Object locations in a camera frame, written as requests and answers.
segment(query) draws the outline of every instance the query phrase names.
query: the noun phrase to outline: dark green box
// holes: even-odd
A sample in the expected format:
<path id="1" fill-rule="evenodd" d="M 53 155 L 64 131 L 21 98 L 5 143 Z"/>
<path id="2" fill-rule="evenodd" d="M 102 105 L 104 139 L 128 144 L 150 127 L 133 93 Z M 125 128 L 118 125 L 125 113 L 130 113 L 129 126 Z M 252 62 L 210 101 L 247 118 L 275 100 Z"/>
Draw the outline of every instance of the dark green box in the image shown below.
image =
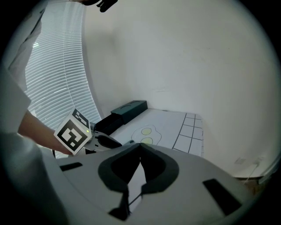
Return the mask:
<path id="1" fill-rule="evenodd" d="M 123 125 L 120 115 L 110 114 L 96 124 L 96 131 L 111 135 L 115 130 Z"/>
<path id="2" fill-rule="evenodd" d="M 148 104 L 146 101 L 132 101 L 112 110 L 111 113 L 120 115 L 123 123 L 126 124 L 147 109 Z"/>

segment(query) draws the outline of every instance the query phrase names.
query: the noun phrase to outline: window blinds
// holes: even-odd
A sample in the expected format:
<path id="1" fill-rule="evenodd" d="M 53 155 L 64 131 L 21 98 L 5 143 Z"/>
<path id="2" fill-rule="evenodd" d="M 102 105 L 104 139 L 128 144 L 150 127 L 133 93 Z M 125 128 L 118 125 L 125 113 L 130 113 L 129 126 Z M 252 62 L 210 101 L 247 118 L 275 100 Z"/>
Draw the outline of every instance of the window blinds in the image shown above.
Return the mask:
<path id="1" fill-rule="evenodd" d="M 73 106 L 91 122 L 101 120 L 84 69 L 83 12 L 82 4 L 51 1 L 25 70 L 29 111 L 52 129 Z"/>

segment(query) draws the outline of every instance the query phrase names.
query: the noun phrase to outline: wall outlet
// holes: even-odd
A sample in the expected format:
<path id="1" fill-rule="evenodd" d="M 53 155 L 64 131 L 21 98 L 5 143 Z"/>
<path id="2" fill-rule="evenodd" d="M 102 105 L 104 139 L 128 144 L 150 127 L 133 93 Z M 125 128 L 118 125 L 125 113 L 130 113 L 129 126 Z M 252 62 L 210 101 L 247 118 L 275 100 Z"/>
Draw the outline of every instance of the wall outlet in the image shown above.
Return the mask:
<path id="1" fill-rule="evenodd" d="M 263 157 L 263 156 L 262 156 L 262 157 L 258 157 L 258 158 L 253 162 L 253 164 L 259 165 L 263 160 L 264 160 L 264 157 Z"/>
<path id="2" fill-rule="evenodd" d="M 235 161 L 234 164 L 242 165 L 245 161 L 246 161 L 246 159 L 238 158 L 238 159 Z"/>

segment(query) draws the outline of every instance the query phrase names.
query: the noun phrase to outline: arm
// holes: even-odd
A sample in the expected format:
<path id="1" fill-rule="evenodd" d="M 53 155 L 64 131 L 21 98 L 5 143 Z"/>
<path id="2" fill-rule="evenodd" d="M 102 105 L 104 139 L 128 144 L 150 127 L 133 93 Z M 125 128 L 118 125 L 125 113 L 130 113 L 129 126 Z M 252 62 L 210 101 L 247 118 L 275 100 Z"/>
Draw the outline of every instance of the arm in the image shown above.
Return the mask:
<path id="1" fill-rule="evenodd" d="M 59 151 L 63 154 L 72 155 L 54 136 L 54 130 L 47 127 L 39 119 L 27 111 L 18 129 L 22 136 L 31 138 L 37 144 Z"/>

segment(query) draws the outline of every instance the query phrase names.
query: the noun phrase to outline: white wall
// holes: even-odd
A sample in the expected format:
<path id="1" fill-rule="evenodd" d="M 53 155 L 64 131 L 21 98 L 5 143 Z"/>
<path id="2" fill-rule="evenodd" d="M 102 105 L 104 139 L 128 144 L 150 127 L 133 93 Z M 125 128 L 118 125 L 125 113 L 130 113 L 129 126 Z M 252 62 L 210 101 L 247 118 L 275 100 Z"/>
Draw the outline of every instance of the white wall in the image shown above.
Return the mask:
<path id="1" fill-rule="evenodd" d="M 248 176 L 278 154 L 280 75 L 257 22 L 235 2 L 120 0 L 106 13 L 87 7 L 87 56 L 102 111 L 130 100 L 199 113 L 204 157 Z M 237 158 L 245 158 L 236 165 Z"/>

